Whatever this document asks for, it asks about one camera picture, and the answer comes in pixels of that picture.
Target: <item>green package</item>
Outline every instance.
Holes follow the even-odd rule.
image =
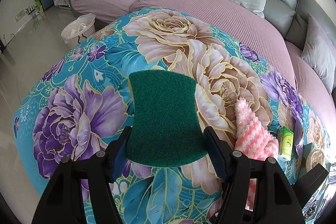
[[[286,127],[278,130],[279,156],[282,161],[290,161],[292,157],[294,133]]]

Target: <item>sponge scouring pad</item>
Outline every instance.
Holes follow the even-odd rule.
[[[126,157],[155,167],[185,165],[207,154],[199,126],[195,88],[188,76],[165,70],[129,75],[134,124]]]

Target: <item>white basket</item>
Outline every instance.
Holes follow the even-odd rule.
[[[75,48],[90,35],[94,34],[96,32],[95,18],[96,15],[94,14],[82,15],[66,26],[61,33],[65,44]]]

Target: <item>floor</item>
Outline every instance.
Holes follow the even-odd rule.
[[[70,48],[60,34],[71,11],[52,6],[31,20],[0,55],[0,191],[22,224],[31,223],[39,196],[30,183],[14,142],[14,111],[29,90]]]

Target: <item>teal floral fabric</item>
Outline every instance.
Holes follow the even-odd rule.
[[[45,73],[16,111],[16,145],[39,194],[63,156],[89,158],[133,124],[128,75],[146,69],[194,78],[201,128],[212,126],[232,148],[234,104],[244,97],[269,131],[275,133],[281,126],[293,130],[299,120],[303,131],[296,138],[303,141],[297,142],[298,150],[313,142],[329,153],[329,136],[319,118],[256,52],[184,13],[145,8],[120,17],[70,51]],[[297,153],[290,162],[279,163],[294,183],[301,165]],[[208,155],[174,168],[128,161],[110,188],[126,224],[209,222],[222,203],[221,180]],[[82,193],[87,222],[95,223],[86,180]]]

